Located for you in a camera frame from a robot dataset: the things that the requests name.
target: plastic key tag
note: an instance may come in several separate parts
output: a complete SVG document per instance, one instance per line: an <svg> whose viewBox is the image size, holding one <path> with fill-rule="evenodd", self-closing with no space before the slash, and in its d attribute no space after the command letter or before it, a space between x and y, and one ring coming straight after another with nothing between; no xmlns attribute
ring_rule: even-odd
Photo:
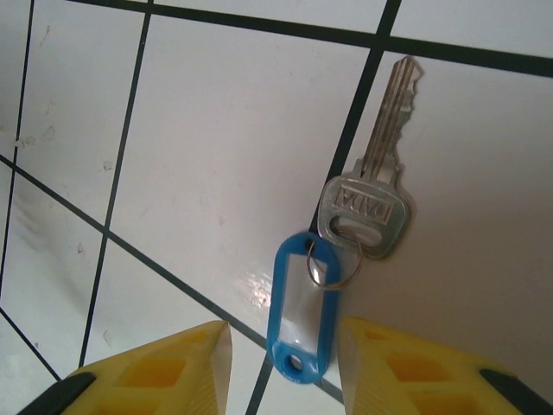
<svg viewBox="0 0 553 415"><path fill-rule="evenodd" d="M340 281L332 246L314 233L298 233L278 249L270 294L267 352L284 377L315 383L327 371L338 307L338 292L317 287L309 278L307 255L318 281Z"/></svg>

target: key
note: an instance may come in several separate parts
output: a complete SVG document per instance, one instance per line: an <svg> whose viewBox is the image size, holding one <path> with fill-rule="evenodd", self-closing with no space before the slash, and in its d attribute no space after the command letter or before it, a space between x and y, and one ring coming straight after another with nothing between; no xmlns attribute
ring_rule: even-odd
<svg viewBox="0 0 553 415"><path fill-rule="evenodd" d="M322 191L317 226L323 239L355 250L353 239L335 232L338 225L350 227L366 257L383 259L403 236L410 207L397 190L401 169L396 143L413 111L416 82L422 74L411 56L394 64L365 155L351 173L330 180Z"/></svg>

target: grout line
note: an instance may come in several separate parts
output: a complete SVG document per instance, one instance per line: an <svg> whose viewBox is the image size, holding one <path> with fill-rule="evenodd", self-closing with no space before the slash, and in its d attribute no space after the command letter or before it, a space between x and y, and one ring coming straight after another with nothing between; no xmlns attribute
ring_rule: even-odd
<svg viewBox="0 0 553 415"><path fill-rule="evenodd" d="M401 0L388 0L386 2L376 34L378 44L384 44L390 38L391 28L396 20L400 5ZM330 163L325 183L327 183L330 179L341 175L342 170L344 169L347 156L349 155L349 150L352 148L355 133L357 132L359 122L363 116L366 101L369 98L369 93L371 92L372 84L377 75L378 67L380 66L383 55L384 49L375 46L370 50L369 55L366 58L365 67L361 73L361 78L359 79L355 95L353 95L353 101L349 108L349 113L347 114L346 122L344 123L344 128L340 135L340 140L338 141L338 146L334 152L334 157ZM312 233L317 233L318 206L319 203L317 203L317 207L313 213L313 218L311 219L311 224L309 225L309 231Z"/></svg>
<svg viewBox="0 0 553 415"><path fill-rule="evenodd" d="M151 5L153 2L154 0L148 0L148 5ZM130 127L130 119L132 117L132 109L135 103L135 97L137 96L138 79L140 76L140 68L142 66L144 49L146 47L146 37L148 36L150 18L151 18L151 14L147 12L144 15L142 32L140 34L140 41L138 43L137 60L135 63L134 73L132 74L132 82L130 83L129 102L127 104L127 111L124 117L123 131L121 133L121 141L119 143L118 159L115 166L115 172L113 174L113 183L111 185L110 200L108 202L107 212L105 215L104 234L102 235L102 242L100 243L98 265L96 267L96 275L94 276L94 284L92 285L92 294L91 294L90 305L88 309L88 317L86 318L85 335L83 337L82 349L80 350L79 367L82 367L85 364L86 348L88 347L88 339L90 337L90 331L92 329L94 307L96 305L96 298L98 296L100 277L102 275L102 267L104 265L105 248L107 247L111 217L113 216L113 208L115 206L115 199L118 191L119 177L121 176L121 167L123 166L124 149L125 149L125 145L127 144L127 137L129 134L129 127Z"/></svg>
<svg viewBox="0 0 553 415"><path fill-rule="evenodd" d="M25 334L17 327L17 324L14 323L14 321L8 316L8 313L6 313L2 308L0 308L0 314L2 314L3 318L6 319L6 321L10 324L11 328L16 331L16 333L21 337L21 339L27 344L27 347L30 348L30 350L35 354L36 358L41 361L42 365L50 372L52 376L54 376L54 379L60 380L60 376L52 369L52 367L48 364L46 359L42 357L42 355L39 353L38 350L36 350L35 346L29 341L29 339L25 336Z"/></svg>
<svg viewBox="0 0 553 415"><path fill-rule="evenodd" d="M16 141L21 133L21 122L23 115L23 99L25 97L25 82L27 81L27 67L29 65L29 50L31 44L31 31L33 28L33 12L35 11L35 0L29 4L29 25L27 27L27 43L25 45L25 60L23 61L23 74L21 81L21 94L19 96L19 112L17 113ZM17 147L14 147L12 166L17 163ZM2 295L3 270L6 264L6 252L8 251L8 233L10 232L11 205L14 199L14 186L16 184L16 172L11 170L10 193L8 195L8 209L6 210L6 227L3 234L2 264L0 264L0 296Z"/></svg>
<svg viewBox="0 0 553 415"><path fill-rule="evenodd" d="M314 24L285 22L254 16L241 16L217 11L188 9L183 7L154 4L151 7L144 3L119 0L69 0L73 3L93 4L112 9L151 12L152 15L173 17L192 22L203 22L238 29L249 29L260 32L289 35L317 41L341 43L350 46L370 47L375 35L355 30L328 28Z"/></svg>
<svg viewBox="0 0 553 415"><path fill-rule="evenodd" d="M21 167L14 165L10 160L8 160L6 157L2 156L0 154L0 162L4 163L6 166L8 166L10 169L13 169L19 176L23 177L28 182L33 183L37 188L42 190L44 193L46 193L48 196L50 196L52 199L60 203L63 207L70 210L72 213L79 216L83 221L85 221L87 224L89 224L91 227L96 229L99 232L104 231L104 226L101 225L98 221L93 219L92 216L89 216L82 210L80 210L78 207L73 205L70 201L67 199L64 199L63 196L55 193L51 188L49 188L46 184L43 182L40 182L38 179L30 175L27 171L23 170Z"/></svg>
<svg viewBox="0 0 553 415"><path fill-rule="evenodd" d="M261 369L259 370L259 375L257 376L256 385L253 387L253 392L251 393L250 403L248 408L245 410L245 415L256 415L259 405L261 404L261 399L265 394L265 388L269 382L270 373L273 369L273 365L270 362L269 355L266 354L261 364Z"/></svg>
<svg viewBox="0 0 553 415"><path fill-rule="evenodd" d="M231 313L218 306L216 303L192 288L190 285L183 282L177 276L163 268L161 265L157 264L153 259L138 251L134 246L132 246L122 238L118 237L112 231L109 232L109 238L119 247L123 248L127 253L138 259L152 271L156 272L166 281L171 283L174 287L187 294L197 303L203 305L206 309L210 310L221 320L229 322L231 326L239 331L242 335L245 335L252 342L256 343L260 348L265 349L266 340L257 331L255 331L245 323L241 322L237 317L233 316Z"/></svg>
<svg viewBox="0 0 553 415"><path fill-rule="evenodd" d="M326 393L327 395L331 396L332 398L340 402L342 405L344 405L344 397L339 387L333 385L332 383L330 383L328 380L324 378L321 379L319 382L315 383L315 386L317 386L324 393Z"/></svg>
<svg viewBox="0 0 553 415"><path fill-rule="evenodd" d="M88 214L80 210L78 207L74 206L70 201L64 199L62 196L55 193L51 188L49 188L42 182L38 181L36 178L34 178L29 173L27 173L25 170L21 169L18 166L14 166L13 163L10 160L8 160L6 157L0 155L0 162L6 164L11 169L12 168L15 169L20 176L23 176L26 180L34 184L37 188L39 188L44 193L46 193L47 195L55 199L57 202L59 202L67 210L79 216L86 223L88 223L98 231L102 233L104 232L105 227L103 225L98 223L91 216L88 216ZM199 293L197 290L195 290L188 284L184 283L177 276L175 276L174 274L172 274L171 272L163 268L161 265L157 264L153 259L149 258L144 253L138 251L138 249L136 249L134 246L132 246L122 238L118 237L112 231L109 231L108 238L112 242L117 244L119 247L124 249L127 253L129 253L129 255L139 260L144 265L148 266L152 271L159 274L162 278L166 279L178 290L182 291L183 293L191 297L195 302L204 306L205 308L210 310L212 313L214 313L222 320L228 321L231 324L231 326L233 326L237 331L239 331L242 335L246 336L252 342L256 343L260 348L265 349L265 338L262 335L260 335L257 331L250 328L245 323L241 322L237 317L233 316L226 310L222 309L212 300L210 300L203 294Z"/></svg>
<svg viewBox="0 0 553 415"><path fill-rule="evenodd" d="M304 23L284 22L252 16L239 16L206 10L185 9L175 6L120 0L68 0L104 6L112 9L151 12L152 15L205 22L241 29L250 29L279 35L314 39L324 42L358 46L362 48L382 48L400 54L413 54L422 58L437 59L454 63L464 63L476 67L490 67L515 73L553 78L553 59L528 54L500 52L492 49L471 48L446 43L390 37L382 42L373 33L347 29L326 28Z"/></svg>
<svg viewBox="0 0 553 415"><path fill-rule="evenodd" d="M553 78L553 59L542 56L470 48L434 41L418 41L402 37L391 37L386 43L385 49L390 52L412 54L439 61Z"/></svg>

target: key ring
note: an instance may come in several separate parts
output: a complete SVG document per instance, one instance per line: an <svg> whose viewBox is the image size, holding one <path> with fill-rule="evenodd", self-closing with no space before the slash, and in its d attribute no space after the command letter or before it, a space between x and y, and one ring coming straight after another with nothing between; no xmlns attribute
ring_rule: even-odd
<svg viewBox="0 0 553 415"><path fill-rule="evenodd" d="M343 279L343 280L341 280L341 281L339 281L338 283L335 283L335 284L325 285L325 284L319 283L315 279L315 275L313 275L313 271L311 271L311 254L313 253L313 250L315 249L315 243L312 242L311 246L309 247L308 256L307 256L307 265L308 265L309 278L311 278L311 281L313 281L313 283L315 285L317 285L319 288L322 288L325 291L340 291L340 290L343 290L344 288L346 288L349 284L351 284L353 282L353 280L355 279L355 277L357 277L359 275L359 273L361 272L361 268L363 267L363 258L364 258L363 246L361 245L361 241L357 237L357 234L352 230L352 228L344 227L344 226L340 226L340 225L338 225L337 227L333 227L333 230L338 231L338 233L342 233L342 234L345 233L345 234L351 236L355 240L355 242L357 243L357 246L359 248L358 258L357 258L357 265L355 266L355 269L353 270L352 275L350 275L348 278ZM319 271L321 271L321 268L319 268L317 263L314 262L314 264L317 267L317 269L319 269Z"/></svg>

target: yellow plastic object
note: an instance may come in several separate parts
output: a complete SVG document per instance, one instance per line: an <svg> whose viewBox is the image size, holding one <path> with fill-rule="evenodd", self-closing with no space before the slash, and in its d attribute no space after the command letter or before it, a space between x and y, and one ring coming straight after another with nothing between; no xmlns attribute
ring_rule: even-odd
<svg viewBox="0 0 553 415"><path fill-rule="evenodd" d="M520 414L479 374L497 363L359 318L340 324L347 415Z"/></svg>
<svg viewBox="0 0 553 415"><path fill-rule="evenodd" d="M97 379L64 415L223 415L231 375L227 322L208 322L77 370Z"/></svg>

